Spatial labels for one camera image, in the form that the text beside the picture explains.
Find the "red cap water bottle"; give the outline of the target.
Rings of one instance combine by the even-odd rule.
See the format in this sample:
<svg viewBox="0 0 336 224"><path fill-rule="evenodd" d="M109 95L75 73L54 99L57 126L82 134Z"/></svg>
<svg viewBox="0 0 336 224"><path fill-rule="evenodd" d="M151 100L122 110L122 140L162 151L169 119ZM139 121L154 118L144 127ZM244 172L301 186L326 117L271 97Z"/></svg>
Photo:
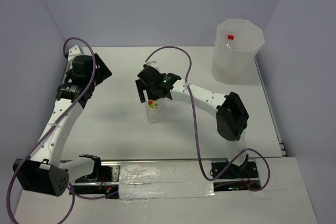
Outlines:
<svg viewBox="0 0 336 224"><path fill-rule="evenodd" d="M227 36L227 40L226 40L226 46L230 49L234 49L234 39L235 36L234 35L228 35Z"/></svg>

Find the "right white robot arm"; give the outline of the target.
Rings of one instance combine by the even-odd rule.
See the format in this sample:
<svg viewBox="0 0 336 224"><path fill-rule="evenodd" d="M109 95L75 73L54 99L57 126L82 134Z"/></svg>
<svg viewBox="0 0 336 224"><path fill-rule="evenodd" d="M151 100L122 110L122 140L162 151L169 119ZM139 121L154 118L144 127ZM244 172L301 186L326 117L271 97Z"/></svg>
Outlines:
<svg viewBox="0 0 336 224"><path fill-rule="evenodd" d="M227 176L238 178L246 172L248 154L245 152L245 130L249 115L237 93L212 92L190 84L173 73L160 73L149 65L144 65L135 82L142 103L145 102L146 92L151 100L167 98L185 102L213 116L218 134L226 140L227 160L230 162Z"/></svg>

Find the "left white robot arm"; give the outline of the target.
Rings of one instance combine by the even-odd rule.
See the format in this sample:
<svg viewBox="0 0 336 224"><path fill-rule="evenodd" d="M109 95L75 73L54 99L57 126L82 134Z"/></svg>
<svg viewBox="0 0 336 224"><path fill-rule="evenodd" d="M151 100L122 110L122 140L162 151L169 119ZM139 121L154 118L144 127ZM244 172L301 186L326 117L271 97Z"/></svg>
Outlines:
<svg viewBox="0 0 336 224"><path fill-rule="evenodd" d="M92 97L95 87L112 73L98 54L81 54L69 60L71 67L66 72L63 84L57 89L53 113L43 131L47 137L27 161L18 158L13 165L23 190L60 196L69 183L81 177L87 177L93 182L102 177L100 157L82 154L62 163L61 156L71 129Z"/></svg>

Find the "apple juice clear bottle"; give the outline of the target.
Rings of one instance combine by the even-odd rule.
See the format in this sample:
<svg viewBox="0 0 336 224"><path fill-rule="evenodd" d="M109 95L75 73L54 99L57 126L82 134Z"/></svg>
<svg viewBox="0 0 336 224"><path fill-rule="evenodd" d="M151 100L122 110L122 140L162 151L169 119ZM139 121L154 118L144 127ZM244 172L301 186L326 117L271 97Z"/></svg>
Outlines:
<svg viewBox="0 0 336 224"><path fill-rule="evenodd" d="M164 121L162 99L147 100L146 117L149 124L162 123Z"/></svg>

